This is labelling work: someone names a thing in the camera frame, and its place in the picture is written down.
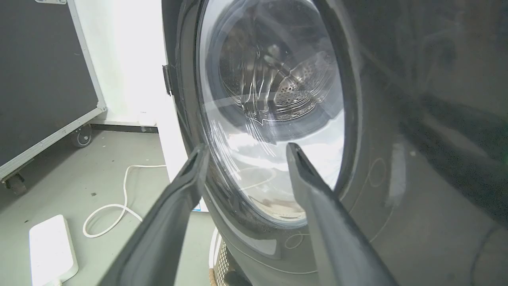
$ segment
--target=concrete floor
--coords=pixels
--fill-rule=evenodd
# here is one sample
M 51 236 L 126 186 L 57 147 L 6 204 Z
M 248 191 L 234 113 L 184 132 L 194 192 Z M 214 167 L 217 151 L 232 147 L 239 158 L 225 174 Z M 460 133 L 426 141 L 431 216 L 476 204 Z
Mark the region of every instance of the concrete floor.
M 16 197 L 0 188 L 2 284 L 31 284 L 28 231 L 62 214 L 68 221 L 79 265 L 78 273 L 64 285 L 96 285 L 139 222 L 127 213 L 110 232 L 94 239 L 83 235 L 83 223 L 95 209 L 123 203 L 123 176 L 133 164 L 164 164 L 157 134 L 96 132 L 84 149 L 76 149 L 64 138 L 22 170 L 27 194 Z M 132 170 L 127 180 L 129 207 L 144 217 L 168 183 L 164 168 Z M 104 230 L 120 211 L 103 210 L 91 220 L 88 232 Z M 191 215 L 175 285 L 209 285 L 208 251 L 213 229 L 207 213 Z

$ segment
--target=washing machine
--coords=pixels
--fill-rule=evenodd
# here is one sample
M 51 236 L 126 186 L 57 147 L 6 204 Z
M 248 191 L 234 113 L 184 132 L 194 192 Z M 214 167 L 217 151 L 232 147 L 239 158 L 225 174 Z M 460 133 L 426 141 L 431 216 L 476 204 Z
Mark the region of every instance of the washing machine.
M 162 14 L 185 146 L 210 149 L 218 284 L 320 284 L 290 142 L 399 285 L 508 284 L 505 2 L 163 0 Z M 348 285 L 374 285 L 336 259 Z

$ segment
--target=white power cord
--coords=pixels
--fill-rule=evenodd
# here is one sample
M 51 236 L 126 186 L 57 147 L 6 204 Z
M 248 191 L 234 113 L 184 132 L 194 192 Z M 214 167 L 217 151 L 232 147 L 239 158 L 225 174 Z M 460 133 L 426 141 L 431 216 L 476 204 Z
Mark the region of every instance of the white power cord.
M 125 176 L 123 177 L 123 205 L 120 205 L 120 204 L 110 204 L 110 205 L 105 205 L 103 207 L 100 207 L 98 209 L 96 209 L 94 212 L 92 212 L 85 220 L 85 223 L 83 224 L 83 234 L 88 237 L 88 238 L 96 238 L 96 237 L 99 237 L 105 233 L 107 233 L 108 231 L 110 231 L 112 228 L 114 228 L 118 222 L 122 219 L 123 215 L 125 214 L 125 211 L 128 211 L 130 212 L 132 215 L 134 215 L 137 219 L 139 219 L 139 221 L 143 221 L 143 219 L 141 218 L 140 215 L 138 215 L 137 213 L 135 213 L 133 210 L 129 209 L 127 207 L 127 189 L 125 187 L 125 184 L 127 183 L 127 174 L 129 173 L 129 169 L 132 168 L 132 167 L 138 167 L 138 168 L 161 168 L 161 167 L 166 167 L 166 165 L 154 165 L 154 166 L 147 166 L 147 165 L 132 165 L 132 166 L 129 166 L 127 168 L 127 170 L 125 170 Z M 121 208 L 122 209 L 122 213 L 120 213 L 120 216 L 116 219 L 116 221 L 110 225 L 107 229 L 105 229 L 104 231 L 96 234 L 96 235 L 91 235 L 89 234 L 88 232 L 86 232 L 86 224 L 88 223 L 88 221 L 99 211 L 103 210 L 103 209 L 106 209 L 106 208 L 112 208 L 112 207 L 117 207 L 117 208 Z

